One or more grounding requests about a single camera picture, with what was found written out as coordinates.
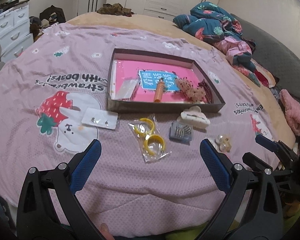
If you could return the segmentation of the person's left hand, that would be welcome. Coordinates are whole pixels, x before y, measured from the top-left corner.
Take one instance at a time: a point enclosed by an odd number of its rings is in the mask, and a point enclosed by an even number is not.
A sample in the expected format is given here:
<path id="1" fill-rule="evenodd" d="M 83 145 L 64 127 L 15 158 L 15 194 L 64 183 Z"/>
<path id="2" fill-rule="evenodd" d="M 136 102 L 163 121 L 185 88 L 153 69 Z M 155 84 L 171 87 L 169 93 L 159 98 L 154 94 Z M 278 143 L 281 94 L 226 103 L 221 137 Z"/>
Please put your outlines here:
<path id="1" fill-rule="evenodd" d="M 106 240 L 114 240 L 114 237 L 109 232 L 109 228 L 106 223 L 102 223 L 99 228 L 100 233 L 104 236 Z"/>

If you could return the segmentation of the person's right hand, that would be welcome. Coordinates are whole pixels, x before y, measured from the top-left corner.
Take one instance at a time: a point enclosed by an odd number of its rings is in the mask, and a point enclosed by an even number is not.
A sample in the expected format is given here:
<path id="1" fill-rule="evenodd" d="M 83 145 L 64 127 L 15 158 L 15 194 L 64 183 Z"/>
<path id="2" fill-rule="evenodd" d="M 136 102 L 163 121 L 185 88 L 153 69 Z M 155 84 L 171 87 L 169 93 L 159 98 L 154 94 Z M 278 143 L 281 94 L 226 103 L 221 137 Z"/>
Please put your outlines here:
<path id="1" fill-rule="evenodd" d="M 284 202 L 283 203 L 283 216 L 285 218 L 290 218 L 295 216 L 300 210 L 300 202 L 298 200 L 294 200 L 292 202 Z"/>

